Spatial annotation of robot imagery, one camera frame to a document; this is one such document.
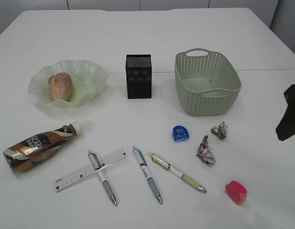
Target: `light blue pen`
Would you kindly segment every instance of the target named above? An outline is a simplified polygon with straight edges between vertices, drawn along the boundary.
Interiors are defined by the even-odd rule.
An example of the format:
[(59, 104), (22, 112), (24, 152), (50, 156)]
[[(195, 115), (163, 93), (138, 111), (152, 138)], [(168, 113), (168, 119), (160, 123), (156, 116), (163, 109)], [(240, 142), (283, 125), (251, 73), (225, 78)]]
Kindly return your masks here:
[(139, 164), (141, 166), (141, 170), (143, 171), (143, 174), (147, 179), (147, 182), (148, 182), (149, 187), (151, 188), (151, 190), (153, 192), (153, 195), (156, 197), (157, 201), (160, 204), (162, 204), (162, 197), (160, 195), (160, 192), (159, 192), (153, 178), (149, 175), (149, 173), (147, 171), (146, 162), (144, 160), (144, 157), (143, 157), (141, 151), (136, 146), (132, 147), (132, 151), (133, 151), (137, 161), (139, 162)]

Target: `black pen holder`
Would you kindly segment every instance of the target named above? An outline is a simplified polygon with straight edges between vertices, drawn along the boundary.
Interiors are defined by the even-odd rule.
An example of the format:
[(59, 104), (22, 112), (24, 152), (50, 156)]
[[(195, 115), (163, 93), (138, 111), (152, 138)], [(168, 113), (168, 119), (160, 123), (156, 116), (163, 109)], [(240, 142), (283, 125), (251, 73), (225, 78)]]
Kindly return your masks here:
[(126, 55), (125, 69), (128, 99), (150, 99), (152, 97), (151, 55)]

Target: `glass bowl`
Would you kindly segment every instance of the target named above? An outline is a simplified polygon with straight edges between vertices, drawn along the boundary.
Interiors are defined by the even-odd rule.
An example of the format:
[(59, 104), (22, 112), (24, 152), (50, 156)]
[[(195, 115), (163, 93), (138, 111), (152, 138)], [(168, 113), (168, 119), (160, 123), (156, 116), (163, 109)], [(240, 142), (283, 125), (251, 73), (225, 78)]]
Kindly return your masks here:
[[(48, 79), (57, 73), (67, 73), (72, 78), (73, 89), (67, 101), (53, 99), (50, 94)], [(79, 107), (96, 97), (101, 92), (103, 82), (108, 78), (104, 69), (90, 61), (61, 61), (42, 68), (32, 78), (28, 88), (29, 94), (39, 97), (45, 104), (57, 107)]]

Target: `plastic basket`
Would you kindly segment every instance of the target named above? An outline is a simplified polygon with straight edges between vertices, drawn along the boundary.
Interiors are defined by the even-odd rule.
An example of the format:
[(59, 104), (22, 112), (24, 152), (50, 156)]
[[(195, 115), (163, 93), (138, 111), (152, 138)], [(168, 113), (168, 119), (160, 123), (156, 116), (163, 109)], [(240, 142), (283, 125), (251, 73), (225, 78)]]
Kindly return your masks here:
[[(188, 56), (193, 51), (207, 55)], [(191, 115), (226, 113), (241, 89), (238, 75), (225, 56), (205, 49), (176, 55), (175, 80), (180, 102)]]

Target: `ballpoint pen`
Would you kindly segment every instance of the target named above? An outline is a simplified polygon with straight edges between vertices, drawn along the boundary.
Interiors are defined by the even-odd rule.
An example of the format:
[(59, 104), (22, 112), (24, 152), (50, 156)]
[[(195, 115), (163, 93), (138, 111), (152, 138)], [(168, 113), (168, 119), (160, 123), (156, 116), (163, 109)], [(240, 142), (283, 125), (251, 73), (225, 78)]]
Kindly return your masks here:
[(195, 181), (194, 179), (192, 179), (191, 177), (186, 175), (184, 172), (182, 172), (177, 167), (167, 163), (164, 159), (162, 159), (161, 157), (157, 156), (156, 154), (154, 154), (152, 152), (148, 152), (148, 156), (150, 156), (152, 158), (152, 161), (154, 163), (160, 165), (165, 170), (170, 171), (175, 176), (177, 176), (181, 180), (183, 180), (186, 184), (192, 186), (193, 188), (195, 188), (196, 190), (198, 190), (198, 191), (200, 191), (202, 193), (206, 193), (206, 190), (205, 190), (204, 187), (202, 187), (197, 181)]
[(160, 195), (160, 192), (153, 180), (153, 178), (149, 175), (148, 173), (148, 170), (147, 170), (147, 164), (144, 160), (144, 157), (141, 153), (141, 151), (136, 147), (136, 146), (133, 146), (132, 147), (132, 151), (137, 159), (137, 161), (139, 162), (140, 166), (141, 166), (141, 170), (144, 174), (144, 176), (146, 177), (147, 179), (147, 182), (149, 184), (149, 187), (151, 188), (152, 192), (153, 192), (153, 195), (156, 197), (157, 201), (162, 204), (162, 197)]
[[(94, 167), (95, 170), (98, 170), (99, 168), (102, 167), (101, 164), (100, 164), (99, 159), (96, 156), (96, 154), (92, 153), (90, 150), (88, 151), (88, 157), (89, 157), (89, 159), (90, 159), (90, 161), (91, 161), (91, 163), (92, 163), (92, 165), (93, 165), (93, 167)], [(105, 191), (106, 191), (106, 193), (107, 193), (110, 201), (115, 206), (117, 206), (118, 205), (118, 202), (116, 200), (115, 194), (113, 193), (113, 191), (112, 191), (112, 189), (111, 189), (111, 187), (110, 187), (110, 185), (109, 185), (106, 177), (104, 176), (103, 171), (98, 172), (98, 176), (99, 176), (99, 178), (101, 180), (101, 183), (103, 184), (103, 187), (104, 187), (104, 189), (105, 189)]]

